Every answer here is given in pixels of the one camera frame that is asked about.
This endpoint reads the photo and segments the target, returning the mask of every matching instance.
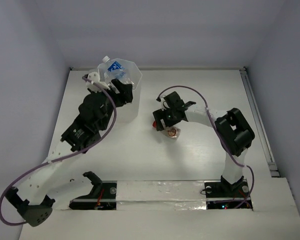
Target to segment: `wire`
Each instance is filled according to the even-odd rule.
[[[250,205],[250,203],[248,203],[247,201],[245,203],[250,209],[252,209],[252,206]]]
[[[76,156],[76,155],[85,153],[85,152],[88,151],[89,149],[93,148],[95,145],[97,145],[98,143],[100,143],[100,142],[101,142],[101,141],[102,141],[102,140],[110,133],[110,131],[111,131],[112,128],[114,127],[115,122],[116,122],[116,120],[117,120],[117,109],[116,109],[116,104],[115,104],[115,102],[113,101],[113,99],[111,98],[111,96],[110,96],[110,95],[102,88],[102,85],[100,85],[99,83],[93,82],[93,81],[87,79],[86,77],[82,77],[82,79],[85,80],[86,82],[89,82],[89,83],[95,85],[95,86],[96,86],[97,88],[99,88],[99,89],[104,93],[104,95],[110,100],[110,102],[111,102],[111,104],[112,104],[112,106],[113,106],[113,120],[112,120],[111,125],[110,125],[110,127],[108,128],[108,130],[102,135],[102,137],[101,137],[99,140],[97,140],[96,142],[94,142],[92,145],[90,145],[90,146],[88,146],[88,147],[86,147],[86,148],[84,148],[84,149],[82,149],[82,150],[80,150],[80,151],[71,153],[71,154],[69,154],[69,155],[61,156],[61,157],[59,157],[59,158],[56,158],[56,159],[54,159],[54,160],[51,161],[52,163],[57,163],[57,162],[60,162],[60,161],[62,161],[62,160],[66,160],[66,159],[72,158],[72,157],[74,157],[74,156]],[[48,163],[48,162],[44,162],[44,163],[42,163],[42,164],[40,164],[40,165],[38,165],[38,166],[35,166],[34,168],[32,168],[32,169],[26,171],[25,173],[23,173],[22,175],[20,175],[19,177],[17,177],[14,181],[12,181],[12,182],[5,188],[5,190],[2,192],[2,194],[1,194],[1,196],[0,196],[0,220],[1,220],[4,224],[6,224],[6,225],[8,225],[8,226],[20,226],[20,225],[23,225],[23,224],[26,224],[26,223],[27,223],[26,221],[23,221],[23,222],[9,222],[9,221],[7,221],[7,220],[4,218],[3,214],[2,214],[2,203],[3,203],[3,200],[4,200],[4,198],[5,198],[6,193],[8,192],[8,190],[9,190],[10,188],[13,187],[13,185],[15,185],[17,182],[19,182],[21,179],[23,179],[23,178],[24,178],[25,176],[27,176],[28,174],[34,172],[35,170],[38,170],[38,169],[40,169],[40,168],[43,168],[43,167],[45,167],[45,166],[47,166],[47,165],[49,165],[49,164],[50,164],[50,163]]]
[[[211,114],[209,112],[209,107],[208,107],[208,103],[206,101],[206,99],[204,98],[204,96],[202,96],[202,94],[200,92],[198,92],[197,90],[195,90],[194,88],[192,87],[189,87],[189,86],[183,86],[183,85],[175,85],[175,86],[170,86],[168,88],[166,88],[165,90],[163,90],[162,92],[159,93],[158,95],[158,99],[160,99],[160,96],[167,90],[169,89],[173,89],[173,88],[184,88],[184,89],[189,89],[189,90],[192,90],[194,91],[195,93],[197,93],[201,99],[204,101],[204,104],[205,104],[205,108],[206,108],[206,113],[208,115],[208,118],[209,118],[209,121],[211,123],[211,126],[214,130],[214,132],[216,133],[216,135],[218,136],[220,142],[221,142],[221,145],[223,146],[223,148],[225,149],[226,153],[229,154],[230,158],[232,159],[232,161],[239,167],[241,168],[244,168],[244,167],[247,167],[250,172],[251,172],[251,176],[252,176],[252,183],[251,183],[251,188],[250,188],[250,191],[248,192],[248,194],[246,195],[246,197],[244,198],[244,200],[242,200],[241,203],[239,203],[236,207],[234,207],[234,209],[237,209],[239,208],[242,204],[244,204],[247,199],[250,197],[250,194],[252,193],[253,189],[254,189],[254,186],[255,186],[255,174],[254,174],[254,171],[252,170],[252,168],[249,166],[249,165],[244,165],[244,164],[240,164],[236,161],[236,159],[234,158],[234,156],[231,154],[231,151],[229,149],[229,147],[227,146],[226,142],[224,141],[224,139],[222,138],[222,136],[220,135],[220,133],[217,131],[217,128],[215,126],[215,123],[211,117]]]
[[[96,201],[96,205],[95,205],[96,207],[100,206],[100,200],[102,198],[102,195],[104,194],[104,191],[105,191],[105,189],[103,188],[101,190],[100,196],[98,197],[98,200]]]
[[[239,190],[238,191],[244,198],[246,197],[246,195],[241,191],[241,190]]]

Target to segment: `small round object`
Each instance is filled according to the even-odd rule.
[[[244,193],[248,193],[248,192],[249,192],[248,186],[243,186],[243,187],[242,187],[242,191],[243,191]]]
[[[204,191],[207,193],[207,194],[210,194],[212,193],[212,187],[211,186],[206,186]]]
[[[115,187],[111,187],[110,188],[110,193],[111,194],[116,194],[117,193],[117,189]]]
[[[171,128],[167,132],[170,137],[174,137],[177,134],[177,130],[175,128]]]

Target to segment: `screw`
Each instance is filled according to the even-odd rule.
[[[111,187],[110,188],[110,193],[111,194],[116,194],[117,193],[117,189],[115,187]]]
[[[212,187],[211,186],[206,186],[204,191],[207,193],[207,194],[210,194],[212,193]]]
[[[248,192],[249,192],[248,186],[243,186],[243,187],[242,187],[242,191],[243,191],[244,193],[248,193]]]

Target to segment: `white enclosure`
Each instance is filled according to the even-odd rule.
[[[224,152],[211,129],[181,124],[182,133],[175,143],[180,145],[178,150],[170,143],[159,143],[151,129],[158,91],[176,83],[193,85],[212,108],[227,110],[236,105],[247,115],[253,130],[265,131],[267,138],[257,136],[247,162],[257,173],[252,195],[255,206],[263,202],[260,198],[264,195],[269,204],[259,205],[263,209],[259,217],[255,217],[256,212],[240,210],[207,210],[204,217],[192,211],[157,212],[157,216],[150,211],[105,212],[100,218],[94,212],[78,216],[63,211],[53,214],[42,227],[25,226],[21,239],[34,239],[45,229],[49,229],[47,239],[93,237],[92,230],[85,236],[73,227],[81,219],[99,223],[101,229],[110,221],[122,223],[118,235],[98,232],[98,236],[109,239],[119,238],[127,230],[134,233],[131,239],[151,239],[155,231],[157,239],[175,239],[171,232],[188,239],[300,239],[300,0],[0,0],[0,194],[12,180],[43,161],[49,146],[78,113],[75,110],[85,88],[80,84],[82,72],[75,70],[94,68],[105,55],[141,67],[146,79],[140,97],[143,108],[134,125],[116,126],[91,152],[104,159],[107,150],[118,148],[116,133],[128,136],[138,129],[135,140],[124,144],[136,149],[133,157],[122,156],[124,163],[112,151],[108,161],[99,160],[101,169],[87,155],[87,164],[78,165],[70,174],[95,168],[103,180],[219,178]],[[239,71],[233,69],[242,67],[247,68],[249,77],[243,82],[250,82],[254,95],[246,94],[251,89],[242,84]],[[223,69],[223,74],[216,69]],[[193,97],[187,91],[178,92],[188,100]],[[73,105],[67,105],[67,98]],[[254,100],[258,109],[251,108]],[[267,161],[276,163],[280,178],[271,178]],[[249,172],[244,174],[250,181]],[[7,202],[3,214],[11,222],[22,220]],[[136,223],[135,227],[127,218]],[[155,231],[142,229],[146,219]],[[238,233],[237,226],[228,225],[223,230],[206,229],[206,235],[201,235],[202,226],[212,220],[226,225],[233,222],[231,219],[239,219],[240,229],[250,230]],[[176,228],[178,220],[187,230]],[[87,224],[81,231],[93,227]],[[0,222],[0,240],[19,239],[20,232],[21,227]]]

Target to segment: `white wall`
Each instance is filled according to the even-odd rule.
[[[36,0],[72,67],[248,65],[284,0]]]
[[[0,194],[47,156],[68,72],[36,3],[0,0]],[[3,206],[8,220],[22,220]],[[0,240],[20,230],[0,222]]]
[[[287,0],[248,68],[275,161],[300,213],[300,0]]]

